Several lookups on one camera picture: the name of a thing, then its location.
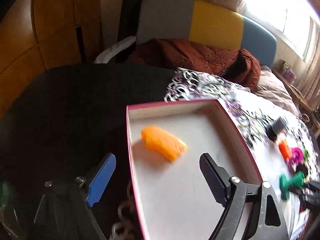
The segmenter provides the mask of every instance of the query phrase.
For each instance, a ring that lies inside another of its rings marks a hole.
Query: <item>patterned bedsheet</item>
[[[272,184],[280,201],[290,239],[296,239],[304,229],[308,210],[299,213],[300,201],[291,194],[290,201],[281,200],[279,176],[290,177],[288,167],[277,145],[271,142],[265,128],[278,117],[285,117],[288,129],[284,132],[289,147],[305,148],[309,152],[309,178],[318,180],[316,153],[305,124],[295,115],[272,102],[260,98],[248,88],[231,83],[223,78],[207,73],[178,68],[168,85],[165,101],[196,100],[216,98],[229,113],[249,146],[263,180]]]

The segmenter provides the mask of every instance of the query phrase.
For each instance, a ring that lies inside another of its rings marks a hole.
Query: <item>orange object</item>
[[[283,156],[283,158],[286,160],[286,159],[289,159],[292,157],[292,153],[291,153],[291,150],[287,144],[287,140],[286,139],[283,139],[280,143],[279,143],[279,150]]]
[[[154,125],[144,128],[141,131],[141,136],[148,150],[160,153],[169,161],[175,160],[181,153],[188,150],[187,145],[179,138]]]

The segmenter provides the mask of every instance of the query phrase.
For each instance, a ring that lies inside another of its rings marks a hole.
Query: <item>green toy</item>
[[[23,203],[14,188],[7,182],[0,182],[0,223],[12,239],[27,239],[27,221]]]
[[[291,185],[301,187],[303,185],[303,179],[304,179],[304,176],[303,176],[302,171],[297,172],[290,179],[287,179],[284,174],[281,174],[280,175],[281,198],[283,200],[289,200],[290,199],[290,192],[288,191],[288,188]]]
[[[306,162],[309,158],[309,153],[306,149],[302,149],[302,152],[303,152],[303,159]]]

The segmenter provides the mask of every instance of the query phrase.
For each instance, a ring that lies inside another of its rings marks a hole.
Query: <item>orange sponge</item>
[[[141,136],[147,149],[157,151],[169,161],[175,160],[188,150],[187,145],[179,138],[154,125],[144,128]]]

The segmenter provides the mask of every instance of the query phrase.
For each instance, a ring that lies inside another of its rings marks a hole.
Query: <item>pillow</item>
[[[255,94],[271,101],[276,106],[293,113],[297,117],[300,116],[299,110],[294,105],[292,98],[285,89],[283,83],[267,66],[261,66],[260,79]]]

